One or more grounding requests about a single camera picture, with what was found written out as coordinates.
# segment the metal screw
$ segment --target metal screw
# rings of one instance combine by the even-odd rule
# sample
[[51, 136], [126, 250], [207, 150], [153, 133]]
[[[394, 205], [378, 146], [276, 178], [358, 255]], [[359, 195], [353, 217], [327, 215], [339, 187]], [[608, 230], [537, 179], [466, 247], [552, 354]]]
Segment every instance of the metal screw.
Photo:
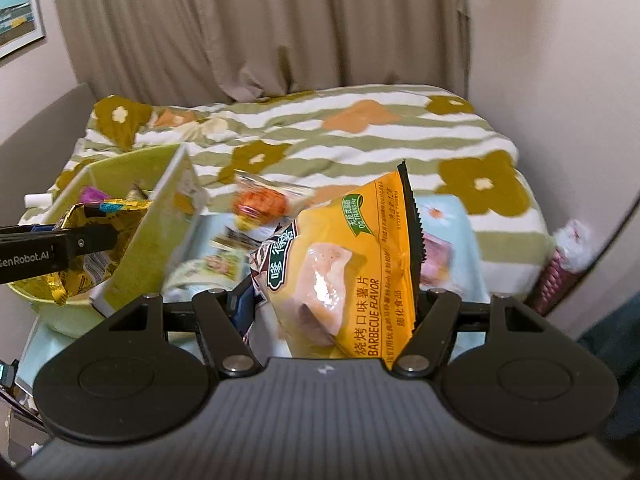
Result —
[[421, 372], [429, 367], [429, 360], [421, 355], [404, 355], [398, 359], [398, 366], [407, 372]]
[[230, 355], [223, 359], [222, 365], [230, 372], [246, 372], [254, 367], [254, 360], [248, 355]]

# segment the curtain fold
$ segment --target curtain fold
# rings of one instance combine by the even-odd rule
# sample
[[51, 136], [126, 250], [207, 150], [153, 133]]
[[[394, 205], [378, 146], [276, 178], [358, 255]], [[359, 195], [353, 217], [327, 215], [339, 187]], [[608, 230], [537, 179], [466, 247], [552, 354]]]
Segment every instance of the curtain fold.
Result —
[[458, 0], [56, 0], [98, 95], [153, 105], [422, 83], [464, 93]]

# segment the gray headboard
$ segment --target gray headboard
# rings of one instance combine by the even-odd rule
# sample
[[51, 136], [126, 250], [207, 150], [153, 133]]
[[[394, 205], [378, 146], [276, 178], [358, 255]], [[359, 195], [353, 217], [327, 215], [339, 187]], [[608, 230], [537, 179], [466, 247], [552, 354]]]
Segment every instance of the gray headboard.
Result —
[[17, 223], [24, 195], [43, 193], [73, 152], [95, 104], [82, 83], [49, 105], [0, 144], [0, 226]]

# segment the floral blanket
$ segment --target floral blanket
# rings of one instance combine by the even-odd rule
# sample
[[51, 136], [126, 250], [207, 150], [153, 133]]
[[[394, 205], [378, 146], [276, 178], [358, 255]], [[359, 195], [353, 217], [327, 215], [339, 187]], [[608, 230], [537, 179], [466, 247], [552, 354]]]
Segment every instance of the floral blanket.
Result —
[[[431, 86], [358, 86], [188, 109], [110, 96], [95, 105], [50, 192], [94, 160], [170, 142], [187, 144], [211, 212], [228, 210], [235, 170], [313, 187], [326, 200], [406, 160], [416, 195], [462, 200], [489, 291], [525, 296], [550, 253], [538, 204], [515, 169], [515, 145], [471, 104]], [[446, 220], [446, 211], [437, 214]]]

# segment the picture frame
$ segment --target picture frame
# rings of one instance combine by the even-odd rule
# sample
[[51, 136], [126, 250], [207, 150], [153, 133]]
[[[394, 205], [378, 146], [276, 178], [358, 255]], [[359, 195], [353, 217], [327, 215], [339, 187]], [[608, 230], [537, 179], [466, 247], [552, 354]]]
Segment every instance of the picture frame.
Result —
[[44, 37], [38, 0], [0, 0], [0, 60]]

